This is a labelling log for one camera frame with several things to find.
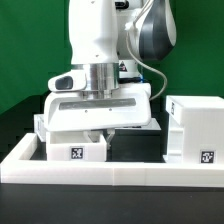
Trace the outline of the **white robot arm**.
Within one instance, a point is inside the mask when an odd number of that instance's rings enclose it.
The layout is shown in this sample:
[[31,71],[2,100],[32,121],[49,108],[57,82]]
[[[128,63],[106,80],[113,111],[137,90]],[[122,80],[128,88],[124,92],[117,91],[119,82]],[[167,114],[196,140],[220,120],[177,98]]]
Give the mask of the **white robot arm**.
[[48,81],[47,142],[83,145],[103,130],[146,125],[151,86],[119,80],[119,62],[161,60],[176,43],[169,0],[70,0],[71,69]]

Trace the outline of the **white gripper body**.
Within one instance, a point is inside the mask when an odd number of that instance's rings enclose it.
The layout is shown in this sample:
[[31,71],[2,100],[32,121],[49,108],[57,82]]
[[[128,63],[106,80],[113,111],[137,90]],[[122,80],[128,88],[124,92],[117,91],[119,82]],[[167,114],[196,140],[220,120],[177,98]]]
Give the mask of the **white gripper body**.
[[84,99],[78,93],[50,93],[44,125],[50,132],[85,131],[147,125],[151,120],[149,83],[128,83],[110,98]]

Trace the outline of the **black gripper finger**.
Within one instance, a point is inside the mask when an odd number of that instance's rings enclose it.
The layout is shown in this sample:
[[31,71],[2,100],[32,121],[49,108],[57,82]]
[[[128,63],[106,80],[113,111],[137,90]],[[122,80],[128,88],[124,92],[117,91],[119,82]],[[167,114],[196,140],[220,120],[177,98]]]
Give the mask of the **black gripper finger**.
[[114,135],[115,135],[115,130],[114,129],[106,129],[105,130],[104,137],[105,137],[108,148],[111,147],[111,141],[112,141]]
[[84,139],[87,143],[98,143],[99,142],[99,133],[95,131],[84,131]]

